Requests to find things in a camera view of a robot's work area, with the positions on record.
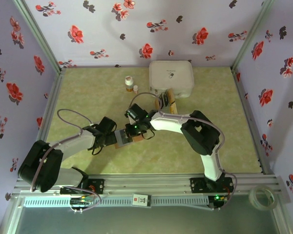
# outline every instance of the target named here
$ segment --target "wire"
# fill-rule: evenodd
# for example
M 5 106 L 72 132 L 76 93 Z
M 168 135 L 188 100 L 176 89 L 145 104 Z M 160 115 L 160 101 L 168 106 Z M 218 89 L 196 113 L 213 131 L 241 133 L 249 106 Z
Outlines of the wire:
M 228 188 L 228 187 L 226 187 L 225 185 L 224 185 L 223 187 L 224 187 L 224 189 L 226 189 L 226 190 L 227 190 L 227 192 L 228 192 L 228 195 L 227 195 L 227 196 L 230 196 L 230 190 L 229 190 L 229 188 Z
M 95 149 L 93 149 L 91 154 L 92 154 L 92 155 L 98 155 L 98 154 L 102 151 L 102 149 L 103 149 L 103 147 L 101 147 L 101 149 L 100 149 L 98 152 L 96 152 L 95 154 L 94 154 L 94 150 L 95 150 Z
M 117 129 L 117 123 L 115 123 L 115 129 L 114 129 L 114 131 L 113 131 L 113 132 L 115 132 L 115 131 L 116 131 L 116 129 Z
M 69 140 L 76 139 L 76 138 L 80 137 L 81 134 L 83 133 L 83 129 L 82 129 L 80 126 L 78 126 L 78 125 L 76 125 L 76 124 L 73 124 L 73 123 L 70 123 L 70 122 L 64 120 L 64 119 L 60 116 L 60 112 L 61 112 L 61 111 L 71 111 L 71 112 L 74 112 L 74 113 L 76 113 L 76 114 L 78 114 L 78 115 L 80 115 L 80 116 L 86 118 L 86 119 L 90 122 L 90 124 L 93 124 L 93 122 L 92 122 L 89 118 L 87 118 L 86 116 L 84 116 L 84 115 L 78 113 L 77 111 L 73 111 L 73 110 L 70 110 L 70 109 L 59 109 L 59 110 L 57 111 L 57 115 L 58 115 L 58 117 L 60 118 L 60 120 L 62 120 L 63 122 L 65 122 L 65 123 L 67 123 L 67 124 L 69 124 L 69 125 L 72 125 L 72 126 L 74 126 L 74 127 L 79 128 L 80 132 L 79 132 L 78 134 L 74 135 L 74 136 L 70 136 L 70 137 L 68 137 L 68 138 L 66 138 L 66 139 L 63 139 L 63 140 L 59 141 L 58 143 L 52 145 L 52 146 L 51 146 L 51 147 L 50 147 L 50 148 L 44 153 L 44 155 L 42 156 L 41 161 L 40 161 L 40 163 L 39 163 L 39 166 L 38 166 L 38 168 L 37 168 L 37 170 L 36 170 L 36 173 L 35 173 L 35 175 L 34 175 L 34 177 L 33 177 L 33 180 L 32 180 L 32 182 L 31 182 L 31 185 L 30 185 L 30 192 L 34 192 L 34 191 L 36 191 L 35 183 L 36 183 L 36 180 L 37 180 L 37 178 L 38 178 L 39 172 L 40 172 L 40 170 L 41 170 L 41 168 L 42 168 L 42 166 L 43 166 L 43 163 L 44 163 L 45 159 L 47 158 L 48 154 L 49 154 L 49 153 L 50 153 L 55 147 L 57 147 L 58 145 L 63 144 L 63 143 L 65 143 L 65 142 L 69 141 Z
M 161 100 L 158 96 L 156 96 L 156 95 L 153 94 L 153 93 L 142 92 L 142 93 L 138 93 L 136 96 L 133 97 L 133 99 L 131 100 L 131 102 L 130 102 L 130 104 L 129 104 L 129 108 L 132 106 L 133 101 L 134 101 L 138 96 L 140 96 L 140 95 L 142 95 L 142 94 L 149 94 L 149 95 L 152 95 L 152 96 L 156 97 L 156 98 L 159 100 L 159 102 L 160 102 L 160 106 L 162 106 L 162 100 Z
M 153 136 L 150 136 L 149 138 L 145 138 L 145 136 L 143 135 L 143 133 L 141 133 L 143 139 L 150 140 L 151 138 L 153 138 L 155 136 L 155 133 L 152 130 L 151 130 L 151 132 L 153 133 Z
M 130 105 L 129 107 L 131 107 L 134 99 L 136 99 L 137 96 L 141 95 L 141 94 L 149 94 L 149 95 L 152 95 L 154 97 L 156 97 L 159 102 L 160 102 L 160 106 L 162 106 L 162 101 L 160 100 L 160 98 L 158 96 L 156 96 L 155 94 L 153 93 L 149 93 L 149 92 L 142 92 L 142 93 L 139 93 L 137 94 L 136 96 L 133 97 L 133 99 L 131 100 L 130 102 Z M 204 124 L 207 124 L 211 127 L 213 127 L 214 129 L 216 129 L 219 134 L 221 135 L 221 142 L 220 144 L 218 144 L 218 147 L 216 148 L 215 150 L 215 155 L 216 155 L 216 163 L 217 163 L 217 167 L 218 169 L 223 172 L 224 174 L 227 174 L 227 175 L 230 175 L 232 177 L 234 177 L 234 180 L 235 180 L 235 184 L 234 184 L 234 188 L 233 188 L 233 191 L 231 193 L 231 196 L 229 197 L 228 201 L 222 206 L 222 208 L 226 207 L 228 205 L 228 203 L 231 201 L 231 198 L 232 198 L 232 195 L 234 194 L 235 190 L 236 190 L 236 187 L 237 187 L 237 184 L 238 184 L 238 178 L 235 176 L 235 174 L 233 173 L 229 173 L 229 172 L 226 172 L 224 169 L 222 169 L 221 165 L 220 165 L 220 160 L 219 160 L 219 155 L 218 155 L 218 151 L 220 150 L 220 148 L 224 145 L 225 143 L 225 135 L 223 133 L 223 131 L 221 131 L 220 128 L 218 128 L 216 125 L 212 124 L 211 122 L 208 122 L 206 120 L 203 120 L 203 119 L 199 119 L 199 118 L 194 118 L 194 117 L 188 117 L 188 116 L 183 116 L 183 115 L 172 115 L 172 114 L 167 114 L 167 113 L 163 113 L 161 110 L 158 111 L 158 113 L 160 113 L 162 115 L 162 117 L 164 116 L 170 116 L 170 117 L 180 117 L 182 119 L 192 119 L 192 120 L 195 120 L 195 121 L 198 121 L 198 122 L 201 122 L 201 123 L 204 123 Z
M 98 205 L 102 202 L 102 199 L 101 199 L 100 195 L 97 194 L 95 191 L 91 191 L 91 190 L 87 190 L 87 189 L 81 189 L 81 188 L 76 188 L 76 187 L 71 187 L 71 186 L 64 186 L 64 187 L 69 188 L 69 189 L 72 189 L 72 190 L 79 190 L 79 191 L 84 191 L 84 192 L 87 192 L 87 193 L 91 193 L 91 194 L 93 194 L 93 195 L 95 195 L 95 196 L 97 196 L 97 197 L 99 198 L 99 201 L 98 201 L 97 203 L 95 203 L 94 205 L 92 205 L 92 206 L 88 206 L 87 208 L 84 208 L 84 209 L 81 209 L 81 208 L 80 208 L 79 211 L 78 211 L 77 209 L 74 210 L 74 209 L 72 208 L 72 206 L 70 206 L 70 208 L 71 208 L 74 212 L 80 212 L 80 213 L 82 213 L 83 211 L 87 211 L 87 210 L 90 210 L 90 209 L 92 209 L 92 208 L 98 206 Z

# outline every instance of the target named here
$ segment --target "clear tape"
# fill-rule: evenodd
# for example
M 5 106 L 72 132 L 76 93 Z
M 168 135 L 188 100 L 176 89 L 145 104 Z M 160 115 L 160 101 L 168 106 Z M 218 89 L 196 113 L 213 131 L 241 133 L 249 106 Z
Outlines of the clear tape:
M 268 200 L 266 206 L 259 202 L 257 195 L 266 196 Z M 260 211 L 269 211 L 277 206 L 275 193 L 271 188 L 265 185 L 257 185 L 256 187 L 252 188 L 249 194 L 249 200 L 252 206 Z

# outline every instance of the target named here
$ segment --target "white robotic arm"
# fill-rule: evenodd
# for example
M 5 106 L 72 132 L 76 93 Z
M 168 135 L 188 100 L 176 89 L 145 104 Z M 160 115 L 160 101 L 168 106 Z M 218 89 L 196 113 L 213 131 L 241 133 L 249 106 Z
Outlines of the white robotic arm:
M 199 118 L 210 123 L 201 112 L 194 111 L 192 114 L 184 116 L 165 114 L 159 111 L 147 113 L 134 104 L 126 111 L 125 115 L 134 120 L 133 124 L 126 125 L 125 132 L 128 137 L 138 136 L 147 130 L 182 133 L 193 150 L 200 154 L 205 168 L 205 177 L 211 182 L 217 182 L 223 175 L 215 154 L 215 149 L 219 144 L 219 132 L 208 124 L 194 121 Z M 47 156 L 35 182 L 35 187 L 41 192 L 46 192 L 52 186 L 82 187 L 87 175 L 77 168 L 60 168 L 61 162 L 81 150 L 94 150 L 117 143 L 114 131 L 112 131 L 114 127 L 116 127 L 116 123 L 104 117 L 100 124 L 84 127 L 83 132 L 77 138 L 70 139 L 69 137 L 68 141 L 61 140 L 61 144 L 54 147 Z M 19 169 L 19 176 L 28 183 L 32 183 L 33 175 L 42 156 L 56 143 L 59 142 L 50 144 L 42 140 L 35 142 Z

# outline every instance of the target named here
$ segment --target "sticker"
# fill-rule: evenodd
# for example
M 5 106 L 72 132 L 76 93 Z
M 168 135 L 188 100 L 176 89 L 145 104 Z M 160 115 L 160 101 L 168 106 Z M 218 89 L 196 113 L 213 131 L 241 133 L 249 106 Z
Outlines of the sticker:
M 140 207 L 151 207 L 151 196 L 134 194 L 132 196 L 132 205 Z

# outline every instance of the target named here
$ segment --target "white container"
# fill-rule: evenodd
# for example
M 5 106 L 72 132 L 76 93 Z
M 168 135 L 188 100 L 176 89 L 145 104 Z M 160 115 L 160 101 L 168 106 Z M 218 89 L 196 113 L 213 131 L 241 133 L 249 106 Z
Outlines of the white container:
M 149 67 L 149 84 L 153 94 L 172 88 L 175 98 L 187 98 L 194 87 L 192 65 L 188 61 L 153 61 Z
M 126 86 L 127 92 L 133 91 L 133 78 L 131 76 L 125 77 L 125 86 Z

